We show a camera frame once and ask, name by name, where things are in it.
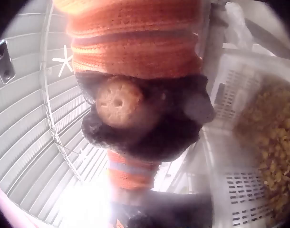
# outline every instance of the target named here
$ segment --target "white plastic crate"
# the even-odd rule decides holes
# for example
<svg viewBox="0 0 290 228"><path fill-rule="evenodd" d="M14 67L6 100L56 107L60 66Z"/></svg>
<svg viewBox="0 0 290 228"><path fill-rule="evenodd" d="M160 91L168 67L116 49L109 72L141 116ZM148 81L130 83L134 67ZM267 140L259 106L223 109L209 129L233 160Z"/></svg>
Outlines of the white plastic crate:
<svg viewBox="0 0 290 228"><path fill-rule="evenodd" d="M290 61L235 52L224 54L220 60L210 97L217 116L201 132L213 196L214 228L269 227L269 210L253 152L241 148L232 135L237 117L260 87L263 72L290 82Z"/></svg>

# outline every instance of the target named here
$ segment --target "reflective stripe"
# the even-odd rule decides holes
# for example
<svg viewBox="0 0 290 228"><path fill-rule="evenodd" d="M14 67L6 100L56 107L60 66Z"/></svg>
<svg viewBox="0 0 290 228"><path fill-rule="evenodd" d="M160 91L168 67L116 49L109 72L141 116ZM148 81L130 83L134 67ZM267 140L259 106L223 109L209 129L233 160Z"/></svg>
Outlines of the reflective stripe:
<svg viewBox="0 0 290 228"><path fill-rule="evenodd" d="M156 174L156 171L150 171L146 168L129 166L127 164L116 163L113 161L109 162L109 169L115 169L133 175L154 176Z"/></svg>

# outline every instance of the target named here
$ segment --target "orange knitted body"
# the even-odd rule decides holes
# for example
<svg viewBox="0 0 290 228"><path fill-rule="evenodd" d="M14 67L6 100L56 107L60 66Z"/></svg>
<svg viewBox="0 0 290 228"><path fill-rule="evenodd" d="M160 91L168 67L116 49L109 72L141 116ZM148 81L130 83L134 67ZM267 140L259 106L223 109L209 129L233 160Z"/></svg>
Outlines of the orange knitted body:
<svg viewBox="0 0 290 228"><path fill-rule="evenodd" d="M132 77L176 78L199 73L201 60L192 33L117 36L90 45L72 44L75 71L99 71Z"/></svg>
<svg viewBox="0 0 290 228"><path fill-rule="evenodd" d="M199 0L53 0L69 14L75 72L99 71L142 79L199 73L201 59L190 28ZM150 189L159 163L108 151L110 181L124 189Z"/></svg>
<svg viewBox="0 0 290 228"><path fill-rule="evenodd" d="M111 164L108 176L113 185L123 189L151 189L160 163L146 163L124 158L114 151L107 151Z"/></svg>

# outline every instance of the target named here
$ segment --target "pink object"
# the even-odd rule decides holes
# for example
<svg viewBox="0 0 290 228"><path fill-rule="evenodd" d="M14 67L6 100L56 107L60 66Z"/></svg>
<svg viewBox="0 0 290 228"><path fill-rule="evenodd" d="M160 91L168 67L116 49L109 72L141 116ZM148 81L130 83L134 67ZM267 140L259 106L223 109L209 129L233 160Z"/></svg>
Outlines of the pink object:
<svg viewBox="0 0 290 228"><path fill-rule="evenodd" d="M0 210L13 228L39 228L0 188Z"/></svg>

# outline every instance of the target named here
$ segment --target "corrugated white wall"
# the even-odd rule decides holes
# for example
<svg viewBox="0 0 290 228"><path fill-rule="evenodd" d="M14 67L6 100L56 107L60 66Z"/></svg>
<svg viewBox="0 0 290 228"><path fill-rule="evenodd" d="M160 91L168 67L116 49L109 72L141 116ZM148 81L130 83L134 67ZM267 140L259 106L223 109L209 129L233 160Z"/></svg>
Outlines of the corrugated white wall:
<svg viewBox="0 0 290 228"><path fill-rule="evenodd" d="M33 0L20 11L3 38L16 76L0 82L0 187L29 214L59 227L62 193L81 182L73 174L53 141L43 99L41 72L42 30L50 1ZM47 83L52 117L61 144L73 166L89 182L106 169L106 153L94 148L81 132L81 120L89 111L75 77L53 57L68 56L71 39L65 33L66 17L53 10L47 42Z"/></svg>

